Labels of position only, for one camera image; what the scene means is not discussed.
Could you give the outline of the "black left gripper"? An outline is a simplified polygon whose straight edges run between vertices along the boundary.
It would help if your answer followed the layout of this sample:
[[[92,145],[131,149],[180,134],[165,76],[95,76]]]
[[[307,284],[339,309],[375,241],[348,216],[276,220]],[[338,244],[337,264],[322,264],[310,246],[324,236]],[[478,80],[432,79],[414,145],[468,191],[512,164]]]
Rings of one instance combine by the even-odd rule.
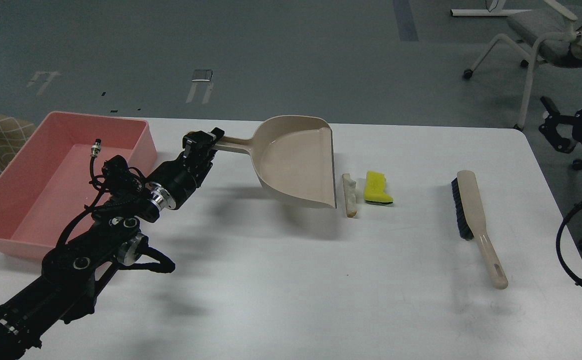
[[[160,164],[147,178],[149,188],[166,201],[166,208],[178,210],[201,187],[213,166],[217,143],[225,131],[193,131],[182,139],[183,152]]]

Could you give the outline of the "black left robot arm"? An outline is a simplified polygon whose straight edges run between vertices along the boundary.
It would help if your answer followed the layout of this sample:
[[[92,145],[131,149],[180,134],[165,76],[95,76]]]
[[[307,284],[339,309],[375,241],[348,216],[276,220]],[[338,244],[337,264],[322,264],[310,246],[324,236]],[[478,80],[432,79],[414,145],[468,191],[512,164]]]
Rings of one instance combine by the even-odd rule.
[[[165,208],[177,210],[212,167],[215,145],[225,132],[189,132],[183,151],[160,164],[149,176],[117,155],[105,161],[100,175],[90,155],[90,184],[97,196],[77,215],[42,259],[41,275],[0,305],[0,360],[18,360],[58,321],[68,324],[94,312],[97,296],[118,271],[167,274],[173,260],[152,248],[140,222],[155,223]]]

